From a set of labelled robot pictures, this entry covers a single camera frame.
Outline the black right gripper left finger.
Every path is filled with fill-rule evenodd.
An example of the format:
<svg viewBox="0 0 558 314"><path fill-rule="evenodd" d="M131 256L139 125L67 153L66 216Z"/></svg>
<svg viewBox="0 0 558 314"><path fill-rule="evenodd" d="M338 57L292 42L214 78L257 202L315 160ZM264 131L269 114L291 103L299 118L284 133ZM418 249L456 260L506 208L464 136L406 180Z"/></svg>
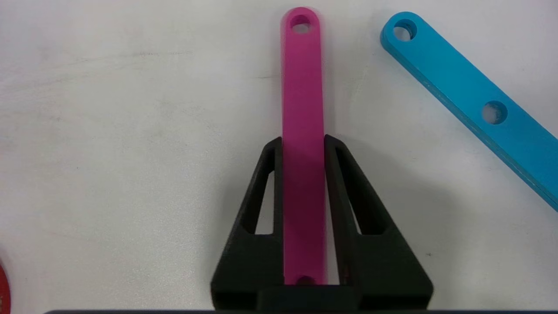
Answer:
<svg viewBox="0 0 558 314"><path fill-rule="evenodd" d="M282 173L282 138L277 137L261 151L211 280L211 299L218 311L255 311L260 292L284 285ZM272 231L256 234L270 174Z"/></svg>

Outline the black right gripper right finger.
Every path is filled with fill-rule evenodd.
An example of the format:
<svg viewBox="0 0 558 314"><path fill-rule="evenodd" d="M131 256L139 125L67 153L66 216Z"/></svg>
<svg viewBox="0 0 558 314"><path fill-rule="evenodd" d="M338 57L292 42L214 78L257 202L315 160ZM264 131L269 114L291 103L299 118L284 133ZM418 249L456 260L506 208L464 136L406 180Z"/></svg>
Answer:
<svg viewBox="0 0 558 314"><path fill-rule="evenodd" d="M434 286L349 148L324 138L340 285L365 311L426 310Z"/></svg>

